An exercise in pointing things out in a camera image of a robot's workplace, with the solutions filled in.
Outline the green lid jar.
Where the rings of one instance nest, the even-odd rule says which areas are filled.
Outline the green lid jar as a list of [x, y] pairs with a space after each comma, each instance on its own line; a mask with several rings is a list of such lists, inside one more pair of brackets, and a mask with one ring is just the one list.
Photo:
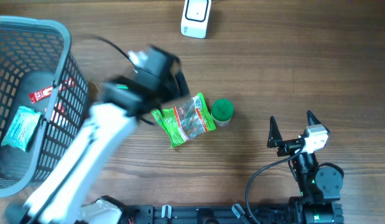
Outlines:
[[230, 100], [216, 100], [211, 107], [211, 117], [216, 126], [226, 126], [234, 115], [234, 106]]

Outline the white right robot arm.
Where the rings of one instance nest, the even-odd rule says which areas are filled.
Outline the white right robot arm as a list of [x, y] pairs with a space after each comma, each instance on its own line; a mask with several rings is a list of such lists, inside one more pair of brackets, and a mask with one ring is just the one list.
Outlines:
[[289, 169], [298, 184], [299, 197], [291, 197], [282, 207], [286, 223], [343, 223], [340, 191], [344, 172], [332, 163], [318, 163], [315, 152], [327, 145], [330, 130], [307, 111], [308, 126], [296, 139], [284, 140], [276, 119], [270, 117], [268, 148], [286, 156]]

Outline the teal tissue pack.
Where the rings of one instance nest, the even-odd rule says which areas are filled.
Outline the teal tissue pack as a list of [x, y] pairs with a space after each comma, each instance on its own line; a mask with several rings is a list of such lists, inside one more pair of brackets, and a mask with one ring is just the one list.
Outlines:
[[20, 106], [2, 140], [1, 146], [11, 146], [26, 152], [41, 114], [26, 106]]

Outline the green candy bag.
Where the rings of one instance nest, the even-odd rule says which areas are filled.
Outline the green candy bag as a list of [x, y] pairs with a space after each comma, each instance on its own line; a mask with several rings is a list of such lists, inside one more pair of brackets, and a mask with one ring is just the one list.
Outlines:
[[216, 129], [202, 93], [170, 109], [154, 110], [151, 113], [157, 124], [168, 134], [171, 148]]

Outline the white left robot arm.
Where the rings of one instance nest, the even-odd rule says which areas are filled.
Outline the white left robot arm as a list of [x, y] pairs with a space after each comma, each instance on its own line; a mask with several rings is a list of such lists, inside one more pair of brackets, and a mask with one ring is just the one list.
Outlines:
[[125, 206], [117, 200], [84, 204], [91, 185], [145, 114], [190, 94], [176, 55], [152, 45], [131, 58], [134, 76], [101, 84], [98, 101], [57, 166], [25, 204], [7, 206], [5, 223], [122, 222]]

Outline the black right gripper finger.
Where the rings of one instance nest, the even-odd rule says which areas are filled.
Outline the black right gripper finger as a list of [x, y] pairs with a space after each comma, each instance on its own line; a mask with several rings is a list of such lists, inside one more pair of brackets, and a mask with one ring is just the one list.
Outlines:
[[269, 129], [269, 142], [282, 142], [282, 136], [280, 134], [276, 118], [274, 116], [270, 117], [270, 129]]
[[321, 122], [316, 118], [316, 116], [312, 113], [311, 110], [307, 111], [307, 121], [309, 126], [321, 124]]

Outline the red coffee stick sachet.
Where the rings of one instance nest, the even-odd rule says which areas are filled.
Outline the red coffee stick sachet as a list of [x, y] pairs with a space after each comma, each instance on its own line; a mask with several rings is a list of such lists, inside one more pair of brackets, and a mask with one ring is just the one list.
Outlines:
[[[69, 86], [69, 87], [74, 87], [75, 86], [75, 81], [73, 78], [69, 78], [68, 80], [65, 81], [64, 84], [60, 84], [60, 91], [62, 90], [65, 90], [65, 87], [66, 86]], [[30, 102], [32, 104], [34, 103], [37, 103], [39, 101], [42, 101], [48, 97], [51, 96], [52, 94], [52, 90], [53, 90], [53, 86], [48, 86], [44, 89], [41, 89], [41, 90], [37, 90], [33, 93], [30, 93], [29, 94], [29, 98], [30, 98]]]

